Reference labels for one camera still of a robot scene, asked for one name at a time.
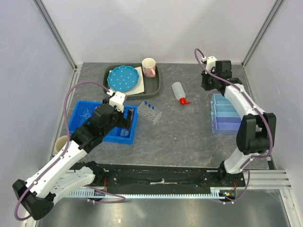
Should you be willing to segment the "blue safety goggles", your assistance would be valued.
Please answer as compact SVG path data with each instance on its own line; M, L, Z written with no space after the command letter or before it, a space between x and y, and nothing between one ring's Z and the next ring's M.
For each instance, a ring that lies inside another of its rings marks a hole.
M133 137L133 133L132 133L131 130L121 129L120 137L123 137L123 138L132 138Z

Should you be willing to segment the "clear test tube rack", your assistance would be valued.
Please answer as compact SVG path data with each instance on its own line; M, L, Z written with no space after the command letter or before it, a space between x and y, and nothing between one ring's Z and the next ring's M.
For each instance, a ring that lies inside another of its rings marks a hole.
M153 124L156 124L158 120L162 117L162 112L156 108L152 110L153 105L151 105L151 108L149 108L149 103L145 105L144 102L145 101L141 102L141 104L138 106L138 115L152 122Z

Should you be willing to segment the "small glass beaker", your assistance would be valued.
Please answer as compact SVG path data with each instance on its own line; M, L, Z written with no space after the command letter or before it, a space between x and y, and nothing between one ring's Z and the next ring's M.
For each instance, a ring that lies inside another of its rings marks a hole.
M77 111L77 114L80 118L86 120L90 117L91 113L87 107L80 107Z

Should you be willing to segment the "white plastic wash bottle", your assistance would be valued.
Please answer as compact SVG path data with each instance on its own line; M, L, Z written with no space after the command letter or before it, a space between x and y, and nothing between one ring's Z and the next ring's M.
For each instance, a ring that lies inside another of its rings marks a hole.
M190 104L191 102L188 102L186 100L186 94L185 91L181 85L180 82L175 82L172 84L172 90L175 95L175 98L182 104L182 105L187 105Z

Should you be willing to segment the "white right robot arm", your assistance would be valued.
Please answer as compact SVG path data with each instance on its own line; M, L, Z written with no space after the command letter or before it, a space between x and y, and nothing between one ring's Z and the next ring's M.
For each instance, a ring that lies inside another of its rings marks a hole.
M241 118L236 136L237 148L223 161L217 181L228 186L234 180L233 174L243 171L255 158L270 156L276 131L276 116L266 113L246 92L239 78L232 76L230 60L217 60L215 57L203 57L199 62L203 68L202 84L204 90L217 90L235 108Z

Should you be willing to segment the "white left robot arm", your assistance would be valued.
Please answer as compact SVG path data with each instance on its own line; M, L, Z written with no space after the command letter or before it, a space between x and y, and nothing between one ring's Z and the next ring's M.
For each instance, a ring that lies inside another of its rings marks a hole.
M23 206L30 218L40 220L70 192L88 184L101 185L104 181L103 170L96 163L86 165L64 180L60 178L102 143L114 128L130 130L132 121L133 111L129 108L120 110L116 105L105 103L95 108L91 117L74 130L63 148L42 169L27 180L18 179L13 183L12 188L18 200L15 218L24 220L18 216L19 206Z

